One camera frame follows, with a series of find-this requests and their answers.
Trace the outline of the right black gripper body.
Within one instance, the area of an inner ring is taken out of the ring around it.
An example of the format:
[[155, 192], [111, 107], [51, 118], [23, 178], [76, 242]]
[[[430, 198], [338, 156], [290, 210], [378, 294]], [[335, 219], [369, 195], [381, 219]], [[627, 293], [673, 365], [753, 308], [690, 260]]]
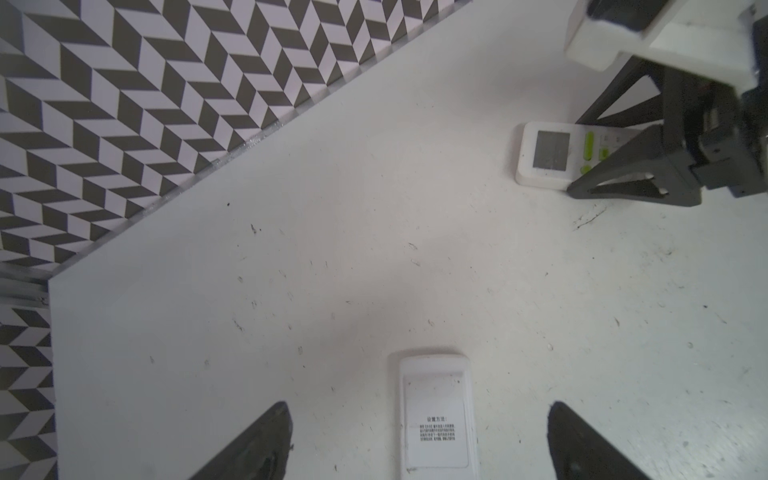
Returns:
[[767, 81], [745, 93], [667, 67], [662, 93], [664, 147], [683, 153], [682, 172], [699, 188], [736, 197], [767, 191]]

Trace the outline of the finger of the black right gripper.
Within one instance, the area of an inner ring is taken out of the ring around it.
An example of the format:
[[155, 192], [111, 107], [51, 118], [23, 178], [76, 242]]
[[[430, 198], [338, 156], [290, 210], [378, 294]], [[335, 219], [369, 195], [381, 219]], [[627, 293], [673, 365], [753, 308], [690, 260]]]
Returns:
[[691, 172], [694, 156], [683, 140], [664, 142], [661, 125], [640, 131], [608, 158], [573, 181], [573, 199], [624, 199], [693, 207], [702, 202], [701, 184]]
[[[576, 121], [580, 125], [628, 128], [663, 119], [663, 85], [665, 67], [632, 56], [607, 88]], [[618, 113], [602, 117], [639, 80], [649, 77], [659, 93]]]

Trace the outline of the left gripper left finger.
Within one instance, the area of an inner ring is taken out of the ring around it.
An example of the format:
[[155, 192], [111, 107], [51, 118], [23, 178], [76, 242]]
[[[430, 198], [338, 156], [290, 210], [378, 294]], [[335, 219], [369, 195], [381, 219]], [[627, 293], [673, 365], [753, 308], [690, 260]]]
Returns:
[[281, 480], [292, 451], [288, 404], [276, 402], [196, 472], [192, 480]]

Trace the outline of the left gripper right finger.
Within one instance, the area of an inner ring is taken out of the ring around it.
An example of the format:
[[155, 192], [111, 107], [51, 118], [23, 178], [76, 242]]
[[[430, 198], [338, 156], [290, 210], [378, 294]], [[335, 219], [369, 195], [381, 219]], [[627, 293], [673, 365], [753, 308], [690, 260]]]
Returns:
[[562, 401], [549, 410], [547, 440], [557, 480], [650, 480]]

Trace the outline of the white remote with green buttons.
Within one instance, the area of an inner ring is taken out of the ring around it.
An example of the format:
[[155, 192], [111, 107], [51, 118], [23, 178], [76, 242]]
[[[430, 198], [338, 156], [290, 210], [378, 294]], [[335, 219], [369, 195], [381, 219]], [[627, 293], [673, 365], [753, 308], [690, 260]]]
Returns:
[[565, 191], [639, 133], [635, 128], [528, 122], [515, 180], [523, 186]]

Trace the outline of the small white remote control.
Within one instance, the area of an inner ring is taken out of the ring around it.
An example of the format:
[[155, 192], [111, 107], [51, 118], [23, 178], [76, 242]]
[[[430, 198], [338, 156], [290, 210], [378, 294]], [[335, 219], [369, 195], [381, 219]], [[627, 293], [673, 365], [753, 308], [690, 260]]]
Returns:
[[400, 477], [478, 479], [470, 360], [409, 356], [398, 368]]

